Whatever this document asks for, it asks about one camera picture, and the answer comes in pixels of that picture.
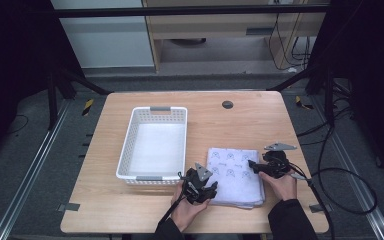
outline person's arm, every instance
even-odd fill
[[[260,172],[259,176],[270,184],[280,199],[269,213],[273,239],[313,240],[317,235],[297,199],[297,180],[289,174],[275,179]]]
[[[177,184],[171,204],[179,198],[182,192],[182,184],[183,181]],[[198,213],[207,208],[209,202],[208,199],[200,205],[193,205],[186,199],[180,201],[179,205],[171,213],[171,217],[158,226],[154,233],[154,239],[183,240],[182,232],[193,222]]]

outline black sleeve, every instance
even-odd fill
[[[297,199],[277,203],[269,213],[269,223],[274,240],[317,239],[313,226]]]
[[[171,218],[161,224],[154,233],[153,240],[184,240],[183,234],[179,231]]]

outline stack of cloth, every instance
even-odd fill
[[[207,169],[213,173],[207,187],[218,182],[217,195],[211,200],[214,205],[229,205],[253,208],[265,200],[264,185],[254,174],[248,160],[259,163],[257,150],[210,148]]]

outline human hand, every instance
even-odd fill
[[[273,188],[277,198],[286,201],[297,198],[297,180],[291,176],[294,173],[292,170],[280,178],[273,178],[264,172],[259,172],[258,175]]]
[[[171,199],[171,204],[173,204],[180,196],[182,192],[182,184],[183,181],[180,181],[176,186],[176,191],[174,192],[173,198]],[[210,199],[207,199],[200,205],[190,204],[186,198],[180,201],[179,205],[174,209],[171,213],[171,219],[176,224],[177,228],[181,232],[183,232],[195,219],[198,213],[204,211],[208,204],[210,203]]]

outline black horizontal bar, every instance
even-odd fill
[[[317,13],[328,12],[330,4],[287,4],[287,5],[229,5],[229,6],[186,6],[186,7],[143,7],[102,9],[58,9],[52,11],[30,11],[31,15],[58,18],[85,17],[131,17],[166,15],[208,15],[208,14],[251,14],[251,13]]]

